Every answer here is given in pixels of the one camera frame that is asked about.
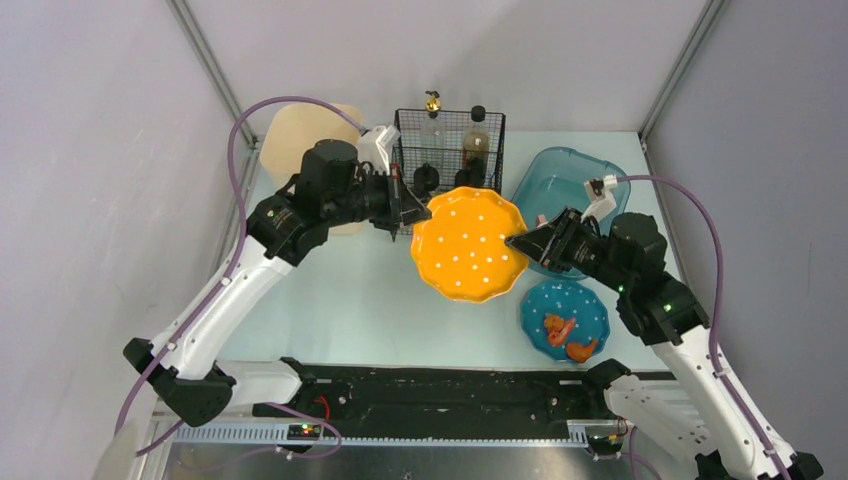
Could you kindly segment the spice jar black lid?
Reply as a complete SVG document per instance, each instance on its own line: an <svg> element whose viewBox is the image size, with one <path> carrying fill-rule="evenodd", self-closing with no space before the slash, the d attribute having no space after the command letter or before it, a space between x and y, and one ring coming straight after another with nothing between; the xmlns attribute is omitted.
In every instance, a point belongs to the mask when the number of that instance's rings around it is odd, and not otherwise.
<svg viewBox="0 0 848 480"><path fill-rule="evenodd" d="M455 187L483 188L486 178L486 162L480 158L471 158L460 168L454 178Z"/></svg>
<svg viewBox="0 0 848 480"><path fill-rule="evenodd" d="M424 163L413 173L412 192L418 198L429 198L440 186L440 174L437 168Z"/></svg>

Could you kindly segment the yellow dotted plate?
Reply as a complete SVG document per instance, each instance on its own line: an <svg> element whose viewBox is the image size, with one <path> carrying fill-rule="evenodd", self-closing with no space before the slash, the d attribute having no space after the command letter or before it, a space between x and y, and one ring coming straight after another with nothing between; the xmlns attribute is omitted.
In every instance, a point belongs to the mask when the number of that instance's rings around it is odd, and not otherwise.
<svg viewBox="0 0 848 480"><path fill-rule="evenodd" d="M443 297L482 304L509 292L529 260L506 244L528 231L519 209L496 191L458 187L433 197L431 218L413 227L411 258Z"/></svg>

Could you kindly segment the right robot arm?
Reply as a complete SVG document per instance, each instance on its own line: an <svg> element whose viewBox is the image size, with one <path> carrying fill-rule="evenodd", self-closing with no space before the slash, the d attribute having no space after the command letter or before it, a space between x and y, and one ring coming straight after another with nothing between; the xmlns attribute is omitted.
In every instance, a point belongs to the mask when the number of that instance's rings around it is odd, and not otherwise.
<svg viewBox="0 0 848 480"><path fill-rule="evenodd" d="M697 421L649 398L614 360L600 365L607 407L668 452L692 460L700 479L819 479L824 469L765 420L719 347L690 290L665 269L666 238L642 213L616 216L607 235L567 208L506 244L546 270L577 269L617 293L627 330L660 358L699 415Z"/></svg>

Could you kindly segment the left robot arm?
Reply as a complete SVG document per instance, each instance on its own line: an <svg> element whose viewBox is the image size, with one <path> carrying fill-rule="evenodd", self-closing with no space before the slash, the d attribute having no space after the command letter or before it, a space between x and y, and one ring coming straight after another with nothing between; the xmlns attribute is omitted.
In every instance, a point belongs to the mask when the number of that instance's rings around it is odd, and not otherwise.
<svg viewBox="0 0 848 480"><path fill-rule="evenodd" d="M283 360L222 361L229 337L331 229L369 222L395 235L430 217L398 165L362 161L352 144L321 140L304 152L299 173L256 205L218 278L194 305L154 339L130 340L124 357L190 427L229 407L287 404L301 388L299 372Z"/></svg>

